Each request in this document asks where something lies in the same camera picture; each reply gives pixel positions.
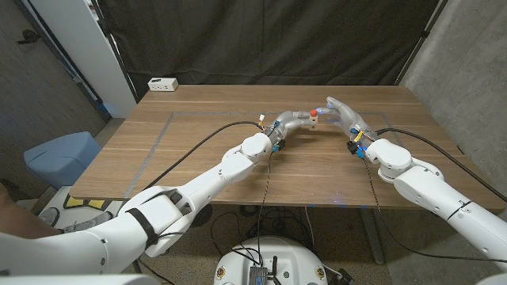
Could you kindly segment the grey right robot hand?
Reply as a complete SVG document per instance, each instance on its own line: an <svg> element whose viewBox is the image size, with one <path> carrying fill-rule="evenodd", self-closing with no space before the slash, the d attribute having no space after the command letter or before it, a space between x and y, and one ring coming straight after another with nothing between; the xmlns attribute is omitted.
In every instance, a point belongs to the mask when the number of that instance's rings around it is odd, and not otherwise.
<svg viewBox="0 0 507 285"><path fill-rule="evenodd" d="M351 141L363 148L368 148L378 139L378 135L357 112L333 97L327 97L326 107L316 108L316 111L324 116L328 123L337 125Z"/></svg>

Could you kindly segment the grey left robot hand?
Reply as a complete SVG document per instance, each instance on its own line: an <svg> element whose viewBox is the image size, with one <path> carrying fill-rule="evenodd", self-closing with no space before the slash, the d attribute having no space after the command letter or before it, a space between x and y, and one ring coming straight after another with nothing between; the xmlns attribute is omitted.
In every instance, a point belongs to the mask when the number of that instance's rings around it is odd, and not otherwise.
<svg viewBox="0 0 507 285"><path fill-rule="evenodd" d="M285 139L291 130L298 127L309 127L310 129L317 125L317 121L311 117L309 112L286 111L281 113L273 123L267 127L265 134L273 145L280 140Z"/></svg>

